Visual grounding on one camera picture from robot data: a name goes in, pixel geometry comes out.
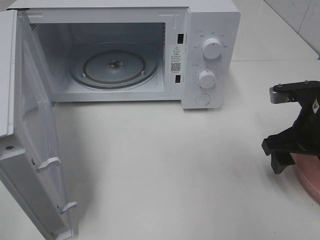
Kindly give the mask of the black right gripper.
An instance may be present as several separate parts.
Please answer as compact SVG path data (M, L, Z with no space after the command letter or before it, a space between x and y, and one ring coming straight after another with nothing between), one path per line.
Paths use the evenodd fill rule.
M320 96L316 95L301 108L292 127L265 138L262 149L267 156L271 154L271 167L276 175L296 164L290 153L319 157Z

